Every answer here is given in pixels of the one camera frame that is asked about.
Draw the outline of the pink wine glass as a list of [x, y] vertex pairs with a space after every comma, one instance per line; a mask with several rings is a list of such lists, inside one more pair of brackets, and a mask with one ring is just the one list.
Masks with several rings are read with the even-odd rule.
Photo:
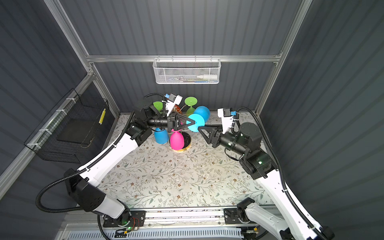
[[180, 131], [172, 130], [170, 137], [171, 148], [175, 151], [179, 151], [184, 148], [184, 137]]

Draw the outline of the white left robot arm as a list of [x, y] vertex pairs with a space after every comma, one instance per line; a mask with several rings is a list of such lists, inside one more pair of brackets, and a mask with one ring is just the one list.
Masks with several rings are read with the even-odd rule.
[[129, 208], [107, 196], [98, 186], [126, 155], [137, 149], [153, 133], [153, 128], [178, 132], [196, 125], [190, 117], [178, 113], [162, 116], [154, 106], [134, 112], [118, 138], [99, 155], [77, 171], [68, 170], [65, 183], [68, 194], [86, 212], [108, 215], [113, 219], [127, 217]]

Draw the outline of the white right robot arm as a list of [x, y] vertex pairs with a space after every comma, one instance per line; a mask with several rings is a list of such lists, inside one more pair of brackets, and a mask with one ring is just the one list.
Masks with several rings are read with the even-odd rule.
[[256, 124], [243, 123], [236, 134], [225, 133], [218, 126], [199, 127], [198, 130], [214, 148], [223, 146], [239, 154], [240, 165], [265, 190], [281, 213], [281, 217], [277, 217], [246, 198], [237, 205], [241, 222], [255, 222], [279, 240], [331, 240], [335, 237], [331, 228], [321, 226], [289, 192], [281, 178], [281, 170], [261, 148], [262, 133]]

